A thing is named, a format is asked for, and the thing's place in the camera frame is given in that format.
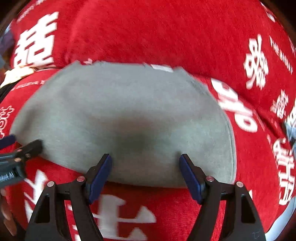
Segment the person's left hand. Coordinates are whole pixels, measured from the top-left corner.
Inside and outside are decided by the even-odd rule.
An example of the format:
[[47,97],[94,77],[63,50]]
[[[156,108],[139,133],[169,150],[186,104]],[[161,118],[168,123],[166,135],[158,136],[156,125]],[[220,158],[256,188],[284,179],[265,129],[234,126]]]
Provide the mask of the person's left hand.
[[12,212],[6,200],[6,191],[1,189],[1,214],[3,215],[3,223],[9,233],[14,237],[17,233],[16,223],[13,219]]

